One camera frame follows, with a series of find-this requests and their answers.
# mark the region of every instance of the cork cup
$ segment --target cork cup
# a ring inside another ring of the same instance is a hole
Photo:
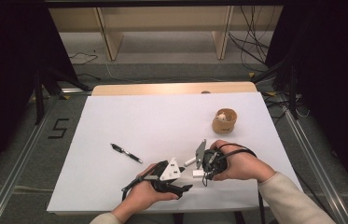
[[[237,121],[237,113],[230,108],[222,108],[216,112],[212,121],[212,128],[215,133],[231,133]]]

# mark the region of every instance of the person's right hand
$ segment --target person's right hand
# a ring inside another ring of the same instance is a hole
[[[220,148],[227,143],[223,140],[217,140],[210,148]],[[227,154],[238,149],[242,149],[242,147],[227,145],[223,146],[220,151],[223,154]],[[214,175],[213,180],[256,179],[258,182],[264,182],[275,175],[275,171],[270,165],[246,152],[233,154],[226,159],[228,163],[227,169],[220,174]]]

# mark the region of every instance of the white table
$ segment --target white table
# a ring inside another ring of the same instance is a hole
[[[238,120],[232,133],[212,130],[215,112],[234,109]],[[202,139],[216,139],[252,149],[301,189],[259,92],[90,96],[51,197],[48,212],[59,215],[101,213],[120,203],[121,189],[150,163],[192,157]],[[115,143],[144,161],[113,150]],[[202,184],[190,165],[174,183],[193,184],[177,201],[158,202],[145,213],[231,211],[258,208],[255,180]]]

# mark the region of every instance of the sleeve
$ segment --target sleeve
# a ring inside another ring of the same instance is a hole
[[[103,213],[96,217],[90,224],[121,224],[121,222],[111,213]]]
[[[258,188],[280,224],[334,223],[327,213],[281,173],[277,172],[270,179],[259,183]]]

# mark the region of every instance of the black pen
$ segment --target black pen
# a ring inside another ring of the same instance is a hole
[[[127,156],[129,156],[131,159],[143,163],[143,161],[141,161],[141,159],[137,158],[136,156],[134,156],[134,155],[131,154],[130,152],[128,152],[128,151],[122,149],[122,148],[119,147],[118,145],[112,144],[112,143],[111,143],[110,145],[112,145],[112,148],[115,149],[117,152],[119,152],[119,153],[123,153],[123,152],[124,152],[124,154],[126,154]]]

